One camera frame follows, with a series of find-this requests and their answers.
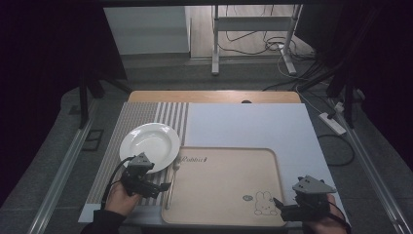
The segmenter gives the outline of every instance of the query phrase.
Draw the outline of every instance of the human hand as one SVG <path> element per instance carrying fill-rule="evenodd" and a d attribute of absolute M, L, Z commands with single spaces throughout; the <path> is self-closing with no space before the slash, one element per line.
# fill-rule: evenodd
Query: human hand
<path fill-rule="evenodd" d="M 328 202 L 335 205 L 335 198 L 331 194 L 327 194 Z M 330 212 L 344 220 L 342 213 L 333 205 L 330 204 Z M 346 228 L 336 220 L 325 217 L 319 221 L 305 222 L 317 234 L 346 234 Z"/>
<path fill-rule="evenodd" d="M 141 198 L 142 196 L 139 194 L 129 196 L 124 185 L 121 182 L 116 182 L 110 190 L 105 210 L 128 216 Z"/>

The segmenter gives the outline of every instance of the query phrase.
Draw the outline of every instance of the plate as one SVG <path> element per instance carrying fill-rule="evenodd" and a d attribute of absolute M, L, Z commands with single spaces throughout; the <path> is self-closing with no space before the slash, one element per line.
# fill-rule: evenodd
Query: plate
<path fill-rule="evenodd" d="M 180 139 L 176 131 L 168 125 L 150 123 L 137 127 L 125 136 L 119 155 L 121 161 L 133 155 L 145 153 L 155 164 L 148 174 L 167 167 L 178 155 Z"/>

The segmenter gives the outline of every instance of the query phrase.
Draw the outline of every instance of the tray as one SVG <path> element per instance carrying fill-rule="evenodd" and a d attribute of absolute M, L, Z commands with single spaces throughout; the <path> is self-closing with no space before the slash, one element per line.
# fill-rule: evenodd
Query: tray
<path fill-rule="evenodd" d="M 272 198 L 283 201 L 277 157 L 267 148 L 181 147 L 167 223 L 283 226 Z M 167 181 L 172 178 L 169 166 Z"/>

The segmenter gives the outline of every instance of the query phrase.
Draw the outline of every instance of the white power strip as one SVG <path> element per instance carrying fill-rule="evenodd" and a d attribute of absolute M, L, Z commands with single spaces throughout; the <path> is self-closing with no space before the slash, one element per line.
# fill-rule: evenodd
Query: white power strip
<path fill-rule="evenodd" d="M 327 116 L 328 114 L 325 112 L 319 115 L 320 119 L 326 125 L 328 125 L 328 127 L 330 127 L 330 129 L 334 131 L 334 133 L 336 133 L 338 136 L 343 135 L 346 132 L 346 130 L 343 127 L 341 127 L 341 125 L 337 123 L 337 121 L 335 121 L 334 119 L 328 119 Z"/>

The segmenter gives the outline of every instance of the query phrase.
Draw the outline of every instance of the gray carpet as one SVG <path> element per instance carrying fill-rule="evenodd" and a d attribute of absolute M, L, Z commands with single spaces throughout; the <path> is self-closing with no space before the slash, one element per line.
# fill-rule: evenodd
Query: gray carpet
<path fill-rule="evenodd" d="M 289 81 L 280 74 L 277 59 L 250 58 L 226 59 L 221 62 L 219 76 L 210 74 L 208 60 L 185 58 L 151 58 L 151 62 L 133 65 L 125 60 L 128 81 L 121 81 L 134 90 L 258 90 L 270 85 Z M 299 73 L 303 73 L 311 61 L 296 62 Z M 128 95 L 117 88 L 101 82 L 105 97 L 100 100 L 97 118 L 92 130 L 103 130 L 97 151 L 82 151 L 57 203 L 46 233 L 79 233 L 84 225 L 79 224 L 82 206 L 88 196 L 103 154 L 114 130 L 122 105 Z M 319 84 L 311 89 L 325 99 L 325 88 Z M 318 97 L 304 93 L 304 97 L 318 110 L 329 111 Z M 26 171 L 18 186 L 0 210 L 0 233 L 26 233 L 43 198 L 56 174 L 77 127 L 80 116 L 78 91 L 67 93 L 61 100 L 61 110 L 48 138 L 35 160 Z M 319 119 L 319 113 L 307 105 L 317 135 L 333 134 Z M 372 160 L 386 184 L 389 186 L 408 221 L 413 223 L 413 174 L 386 139 L 370 123 L 358 104 L 355 104 L 355 126 Z M 327 162 L 340 163 L 351 156 L 349 146 L 335 138 L 320 141 Z M 94 147 L 86 142 L 84 148 Z M 356 156 L 352 164 L 330 167 L 344 207 L 353 226 L 353 233 L 396 233 L 377 198 L 363 167 Z M 122 227 L 121 233 L 139 233 L 138 227 Z"/>

